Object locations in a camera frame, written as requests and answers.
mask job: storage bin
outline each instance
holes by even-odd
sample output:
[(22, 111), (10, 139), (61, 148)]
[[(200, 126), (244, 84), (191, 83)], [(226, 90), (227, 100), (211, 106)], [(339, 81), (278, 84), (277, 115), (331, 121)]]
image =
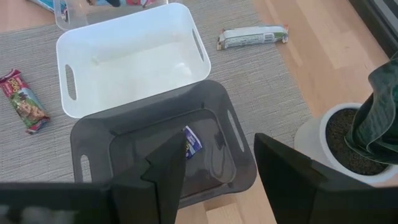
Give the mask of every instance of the storage bin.
[(203, 148), (187, 160), (180, 207), (241, 192), (256, 179), (251, 150), (225, 88), (205, 80), (91, 114), (71, 133), (76, 182), (88, 158), (92, 182), (105, 182), (189, 126)]
[(62, 107), (72, 118), (201, 81), (211, 68), (190, 11), (178, 3), (70, 30), (58, 39), (57, 60)]

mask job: candy wrapper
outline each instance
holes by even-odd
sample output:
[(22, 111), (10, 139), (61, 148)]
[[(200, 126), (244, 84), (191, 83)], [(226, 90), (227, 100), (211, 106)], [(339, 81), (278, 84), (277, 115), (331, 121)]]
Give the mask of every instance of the candy wrapper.
[(20, 71), (13, 69), (0, 78), (0, 88), (25, 123), (27, 133), (34, 134), (50, 119)]
[(86, 0), (87, 3), (91, 6), (108, 6), (111, 5), (113, 7), (120, 6), (148, 6), (156, 0)]
[[(54, 12), (54, 1), (53, 0), (28, 0), (31, 2), (34, 2), (40, 6), (42, 6), (43, 8), (45, 8), (46, 10), (50, 11), (50, 12)], [(61, 1), (61, 13), (62, 13), (62, 19), (65, 22), (68, 22), (68, 8), (67, 8), (67, 4), (64, 1)]]
[(288, 25), (243, 27), (223, 30), (218, 37), (217, 50), (245, 45), (275, 43), (277, 41), (286, 43), (288, 38)]
[(186, 126), (182, 131), (185, 133), (188, 140), (185, 157), (187, 159), (191, 159), (195, 153), (197, 153), (200, 149), (202, 149), (202, 146), (198, 137), (195, 135), (195, 133), (193, 133), (193, 131), (188, 126)]

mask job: clear plastic container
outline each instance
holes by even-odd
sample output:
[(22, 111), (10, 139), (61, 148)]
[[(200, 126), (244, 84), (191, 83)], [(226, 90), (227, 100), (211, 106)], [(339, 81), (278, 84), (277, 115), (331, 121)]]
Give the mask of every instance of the clear plastic container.
[(227, 91), (211, 80), (80, 119), (70, 138), (75, 181), (84, 182), (90, 174), (93, 183), (106, 182), (185, 126), (203, 148), (187, 160), (180, 208), (252, 186), (257, 172), (249, 144)]
[(91, 6), (87, 3), (87, 0), (54, 0), (54, 14), (59, 28), (70, 30), (168, 3), (169, 0), (156, 0), (156, 2), (144, 8), (142, 6)]

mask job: wooden floor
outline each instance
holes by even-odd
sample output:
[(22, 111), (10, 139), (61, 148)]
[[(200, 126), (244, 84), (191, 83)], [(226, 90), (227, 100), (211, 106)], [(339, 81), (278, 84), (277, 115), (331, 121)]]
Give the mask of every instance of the wooden floor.
[[(388, 58), (348, 0), (254, 0), (254, 5), (264, 22), (289, 25), (289, 43), (278, 49), (314, 116), (369, 96), (367, 77)], [(25, 0), (0, 0), (0, 32), (51, 23), (51, 13)], [(275, 219), (257, 177), (246, 192), (179, 210), (176, 223), (257, 224)]]

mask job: granola bar wrapper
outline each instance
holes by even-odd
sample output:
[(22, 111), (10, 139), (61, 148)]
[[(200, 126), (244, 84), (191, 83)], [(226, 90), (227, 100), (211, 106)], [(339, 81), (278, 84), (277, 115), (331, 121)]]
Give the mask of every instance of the granola bar wrapper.
[(12, 69), (10, 73), (0, 78), (0, 88), (25, 123), (27, 133), (36, 133), (50, 120), (43, 105), (23, 81), (20, 71)]
[(257, 26), (236, 29), (223, 29), (217, 41), (217, 50), (255, 44), (275, 42), (287, 43), (289, 26)]

